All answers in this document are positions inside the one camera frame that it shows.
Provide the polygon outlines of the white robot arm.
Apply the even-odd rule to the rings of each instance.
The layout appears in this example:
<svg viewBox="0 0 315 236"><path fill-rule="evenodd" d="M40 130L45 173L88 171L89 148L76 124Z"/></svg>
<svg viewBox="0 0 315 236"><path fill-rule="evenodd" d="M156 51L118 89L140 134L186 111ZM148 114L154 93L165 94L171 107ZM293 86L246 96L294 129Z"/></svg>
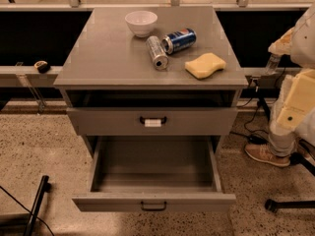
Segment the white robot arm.
<svg viewBox="0 0 315 236"><path fill-rule="evenodd" d="M295 26L273 42L268 51L289 55L302 70L292 79L291 88L277 117L285 129L295 130L315 108L315 4L298 19Z"/></svg>

